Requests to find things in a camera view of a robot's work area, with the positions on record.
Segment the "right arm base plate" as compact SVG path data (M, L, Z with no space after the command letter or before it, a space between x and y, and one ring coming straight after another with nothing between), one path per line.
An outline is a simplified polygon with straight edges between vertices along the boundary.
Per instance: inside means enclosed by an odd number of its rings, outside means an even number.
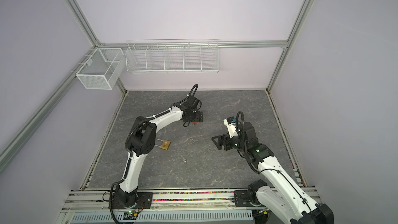
M235 190L232 202L235 203L236 207L249 207L259 205L255 193L250 189Z

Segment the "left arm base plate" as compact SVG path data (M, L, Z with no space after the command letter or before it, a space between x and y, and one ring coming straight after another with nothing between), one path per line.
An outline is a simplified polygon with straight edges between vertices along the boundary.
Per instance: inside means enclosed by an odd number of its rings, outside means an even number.
M153 192L131 192L124 191L113 193L112 209L147 209L151 207Z

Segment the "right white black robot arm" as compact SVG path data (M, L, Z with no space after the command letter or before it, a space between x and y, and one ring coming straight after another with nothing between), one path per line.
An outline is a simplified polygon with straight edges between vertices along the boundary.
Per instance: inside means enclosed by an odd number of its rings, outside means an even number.
M264 176L248 186L249 202L267 207L285 224L332 224L334 214L326 204L310 197L286 172L274 153L259 142L253 125L239 111L223 121L228 132L212 137L219 150L235 149L253 172Z

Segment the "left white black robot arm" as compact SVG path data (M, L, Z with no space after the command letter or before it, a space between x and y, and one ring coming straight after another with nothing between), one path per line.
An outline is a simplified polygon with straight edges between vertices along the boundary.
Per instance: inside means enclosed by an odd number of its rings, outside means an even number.
M183 100L173 103L167 110L136 118L125 142L129 156L122 179L112 183L110 189L110 210L114 207L130 209L138 204L138 179L145 158L155 147L158 131L177 121L182 121L185 128L191 123L203 122L202 102L195 97L198 87L195 84Z

